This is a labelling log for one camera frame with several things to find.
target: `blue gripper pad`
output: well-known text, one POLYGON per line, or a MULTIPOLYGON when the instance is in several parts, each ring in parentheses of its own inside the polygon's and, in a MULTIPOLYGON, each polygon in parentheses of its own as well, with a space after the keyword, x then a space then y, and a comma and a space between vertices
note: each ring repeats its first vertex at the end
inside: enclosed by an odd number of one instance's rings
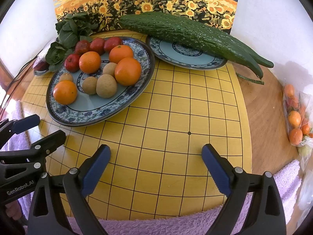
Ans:
POLYGON ((208 168, 218 190, 220 193, 225 194, 227 197, 231 194, 231 188, 230 188, 230 178, 223 169, 223 167, 220 164, 221 157, 216 152, 218 156, 214 156, 212 153, 212 150, 210 148, 213 148, 211 144, 204 145, 202 148, 202 160, 205 163, 206 167, 208 168))
POLYGON ((110 148, 108 146, 105 146, 105 148, 102 151, 100 151, 100 154, 95 158, 93 164, 90 166, 88 172, 83 178, 83 186, 81 193, 84 198, 86 198, 87 195, 92 194, 94 192, 94 189, 98 181, 100 180, 106 166, 108 165, 110 158, 111 158, 110 148))
POLYGON ((15 134, 20 134, 39 125, 39 123, 40 117, 34 114, 29 117, 15 121, 12 127, 12 132, 14 132, 15 134))

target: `cucumber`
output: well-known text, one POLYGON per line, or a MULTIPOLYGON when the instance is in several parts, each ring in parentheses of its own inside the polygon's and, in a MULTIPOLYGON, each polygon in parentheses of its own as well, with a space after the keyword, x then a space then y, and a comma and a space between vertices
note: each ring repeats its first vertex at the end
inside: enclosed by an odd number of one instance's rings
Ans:
POLYGON ((177 41, 207 54, 224 57, 250 68, 258 78, 263 77, 263 72, 253 56, 231 39, 235 39, 234 37, 214 27, 162 12, 124 15, 120 17, 119 24, 125 29, 149 34, 169 42, 177 41))

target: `bag of oranges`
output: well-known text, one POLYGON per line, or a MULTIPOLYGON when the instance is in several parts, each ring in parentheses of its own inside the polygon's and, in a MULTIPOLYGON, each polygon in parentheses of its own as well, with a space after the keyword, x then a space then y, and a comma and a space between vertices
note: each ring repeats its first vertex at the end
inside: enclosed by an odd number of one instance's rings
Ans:
POLYGON ((313 148, 313 97, 287 84, 284 86, 283 109, 289 142, 297 147, 304 170, 313 148))

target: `human hand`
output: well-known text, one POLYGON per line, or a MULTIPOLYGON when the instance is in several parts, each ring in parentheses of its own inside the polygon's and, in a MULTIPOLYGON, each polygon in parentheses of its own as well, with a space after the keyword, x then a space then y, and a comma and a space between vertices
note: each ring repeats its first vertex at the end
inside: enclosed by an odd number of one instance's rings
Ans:
POLYGON ((18 201, 13 201, 5 206, 7 208, 5 212, 8 217, 12 217, 14 220, 18 220, 22 217, 22 210, 18 201))

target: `plate rim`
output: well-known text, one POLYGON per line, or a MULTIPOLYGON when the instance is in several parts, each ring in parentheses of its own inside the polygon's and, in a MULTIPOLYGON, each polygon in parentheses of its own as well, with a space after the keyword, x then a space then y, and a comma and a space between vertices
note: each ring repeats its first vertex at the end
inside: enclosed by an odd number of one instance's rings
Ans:
POLYGON ((60 119, 58 119, 58 117, 55 117, 54 115, 54 112, 52 111, 51 109, 51 103, 50 103, 50 95, 49 93, 52 92, 51 91, 51 88, 52 88, 52 82, 54 81, 54 79, 57 77, 57 74, 59 72, 56 71, 54 73, 54 75, 52 76, 50 82, 49 82, 49 85, 48 85, 48 88, 47 88, 47 92, 46 92, 46 107, 47 107, 47 110, 48 110, 48 113, 49 115, 51 116, 51 118, 56 121, 57 123, 63 125, 63 126, 67 126, 67 127, 82 127, 82 126, 89 126, 89 125, 93 125, 93 124, 97 124, 97 123, 100 123, 102 121, 105 121, 109 118, 111 118, 112 116, 120 113, 121 111, 123 111, 125 108, 127 108, 131 103, 133 103, 138 97, 139 95, 146 89, 146 87, 148 86, 148 84, 150 83, 152 77, 153 77, 153 73, 154 73, 154 69, 155 69, 155 57, 154 57, 154 53, 153 51, 151 50, 151 48, 149 47, 149 45, 147 45, 146 43, 144 43, 143 41, 141 40, 138 40, 138 39, 135 39, 135 38, 132 38, 132 37, 126 37, 126 36, 118 36, 120 37, 123 41, 136 41, 138 42, 140 45, 143 46, 143 48, 147 51, 148 53, 148 56, 150 56, 150 70, 149 70, 149 73, 148 73, 148 76, 147 76, 147 79, 145 80, 145 82, 143 83, 142 85, 142 90, 141 91, 138 91, 137 93, 135 93, 131 99, 126 102, 125 104, 123 104, 120 108, 117 109, 117 112, 115 112, 114 114, 108 116, 108 115, 104 115, 102 116, 101 118, 98 118, 92 122, 84 122, 84 123, 80 123, 80 124, 77 124, 77 123, 73 123, 73 122, 64 122, 60 119))
POLYGON ((163 57, 161 57, 161 56, 159 56, 158 54, 156 54, 156 53, 153 51, 153 49, 150 47, 150 44, 149 44, 149 41, 150 41, 151 37, 153 37, 153 36, 152 36, 152 35, 148 35, 148 36, 146 37, 145 42, 146 42, 147 46, 151 49, 151 51, 153 52, 153 54, 154 54, 157 58, 161 59, 162 61, 167 62, 167 63, 170 63, 170 64, 175 65, 175 66, 178 66, 178 67, 180 67, 180 68, 184 68, 184 69, 188 69, 188 70, 197 70, 197 71, 209 71, 209 70, 216 70, 216 69, 219 69, 219 68, 223 67, 223 66, 227 63, 227 59, 224 58, 224 60, 223 60, 223 62, 221 63, 221 65, 219 65, 219 66, 217 66, 217 67, 215 67, 215 68, 210 68, 210 69, 196 69, 196 68, 190 68, 190 67, 183 66, 183 65, 181 65, 181 64, 179 64, 179 63, 175 63, 175 62, 166 60, 166 59, 164 59, 163 57))

